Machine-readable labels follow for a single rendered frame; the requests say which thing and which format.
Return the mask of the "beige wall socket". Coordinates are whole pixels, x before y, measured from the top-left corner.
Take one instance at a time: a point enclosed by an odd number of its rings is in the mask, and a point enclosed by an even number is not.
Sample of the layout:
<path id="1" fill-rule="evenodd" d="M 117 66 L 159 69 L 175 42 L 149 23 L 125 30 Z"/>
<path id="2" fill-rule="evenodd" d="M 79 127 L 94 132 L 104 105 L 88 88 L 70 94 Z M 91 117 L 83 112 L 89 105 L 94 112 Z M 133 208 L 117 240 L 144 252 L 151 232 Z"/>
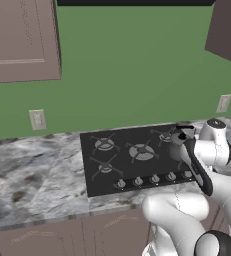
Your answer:
<path id="1" fill-rule="evenodd" d="M 221 95 L 217 106 L 217 113 L 225 113 L 231 100 L 231 94 Z"/>
<path id="2" fill-rule="evenodd" d="M 46 120 L 44 110 L 30 110 L 29 116 L 33 130 L 45 130 Z"/>

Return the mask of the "black range hood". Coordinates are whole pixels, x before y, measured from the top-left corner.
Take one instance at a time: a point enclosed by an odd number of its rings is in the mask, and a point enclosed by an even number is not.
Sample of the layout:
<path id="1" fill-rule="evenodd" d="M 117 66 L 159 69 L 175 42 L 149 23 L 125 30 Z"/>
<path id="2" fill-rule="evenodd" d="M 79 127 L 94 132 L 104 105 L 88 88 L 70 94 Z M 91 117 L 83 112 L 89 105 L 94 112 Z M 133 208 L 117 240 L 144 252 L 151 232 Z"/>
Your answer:
<path id="1" fill-rule="evenodd" d="M 57 0 L 58 6 L 212 6 L 216 0 Z"/>

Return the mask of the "brown wall cupboard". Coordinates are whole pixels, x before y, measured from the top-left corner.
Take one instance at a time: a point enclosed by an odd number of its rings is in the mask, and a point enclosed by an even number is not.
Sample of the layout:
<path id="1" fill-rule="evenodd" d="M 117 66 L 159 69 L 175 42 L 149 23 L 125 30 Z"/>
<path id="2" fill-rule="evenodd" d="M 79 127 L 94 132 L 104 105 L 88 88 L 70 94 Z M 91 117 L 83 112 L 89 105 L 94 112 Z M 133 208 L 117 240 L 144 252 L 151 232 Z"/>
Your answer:
<path id="1" fill-rule="evenodd" d="M 216 0 L 205 50 L 231 61 L 231 0 Z"/>

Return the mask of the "brown base cupboard front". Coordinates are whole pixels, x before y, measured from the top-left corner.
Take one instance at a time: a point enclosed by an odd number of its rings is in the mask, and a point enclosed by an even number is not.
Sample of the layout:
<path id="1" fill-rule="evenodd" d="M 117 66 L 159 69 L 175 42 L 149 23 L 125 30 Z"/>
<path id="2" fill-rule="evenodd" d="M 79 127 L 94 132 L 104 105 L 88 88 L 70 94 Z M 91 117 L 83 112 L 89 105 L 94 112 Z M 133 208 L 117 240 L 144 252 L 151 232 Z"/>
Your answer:
<path id="1" fill-rule="evenodd" d="M 86 256 L 142 256 L 150 225 L 141 209 L 83 219 Z"/>
<path id="2" fill-rule="evenodd" d="M 85 256 L 81 221 L 2 231 L 0 256 Z"/>

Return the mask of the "brown wall cupboard door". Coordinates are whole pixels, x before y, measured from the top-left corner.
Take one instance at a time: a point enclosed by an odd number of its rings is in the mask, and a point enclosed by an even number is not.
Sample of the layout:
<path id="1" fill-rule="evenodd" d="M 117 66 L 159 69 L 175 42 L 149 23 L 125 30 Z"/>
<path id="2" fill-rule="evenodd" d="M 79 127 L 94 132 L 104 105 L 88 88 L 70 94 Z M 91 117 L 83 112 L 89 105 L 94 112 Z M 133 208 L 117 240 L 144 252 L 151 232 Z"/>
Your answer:
<path id="1" fill-rule="evenodd" d="M 0 82 L 59 80 L 55 0 L 0 0 Z"/>

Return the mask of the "black gas hob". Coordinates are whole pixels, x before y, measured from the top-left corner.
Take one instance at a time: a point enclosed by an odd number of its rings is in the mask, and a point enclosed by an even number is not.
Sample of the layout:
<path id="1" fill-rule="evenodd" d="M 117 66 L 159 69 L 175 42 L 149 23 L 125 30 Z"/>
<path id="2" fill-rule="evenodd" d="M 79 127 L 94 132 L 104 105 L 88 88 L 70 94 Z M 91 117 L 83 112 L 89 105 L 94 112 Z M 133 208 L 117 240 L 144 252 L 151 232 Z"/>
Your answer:
<path id="1" fill-rule="evenodd" d="M 147 127 L 87 132 L 80 135 L 87 194 L 90 197 L 119 192 L 162 187 L 192 182 L 194 177 L 183 177 L 190 171 L 186 164 L 173 160 L 169 145 L 175 123 Z M 173 172 L 175 181 L 166 175 Z M 156 174 L 160 181 L 153 184 L 150 177 Z M 133 185 L 141 177 L 143 184 Z M 116 187 L 119 179 L 126 182 L 123 189 Z"/>

